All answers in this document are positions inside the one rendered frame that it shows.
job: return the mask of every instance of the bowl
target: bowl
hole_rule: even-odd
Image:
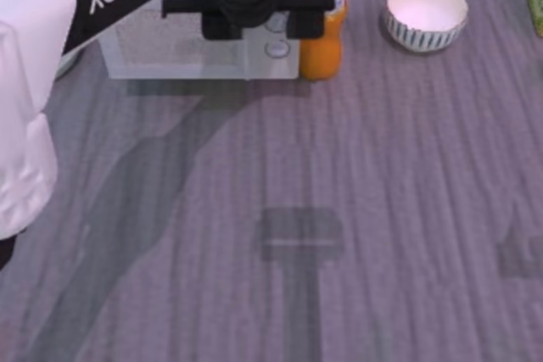
[[[458,38],[468,10],[466,0],[387,0],[384,23],[401,46],[428,53]]]

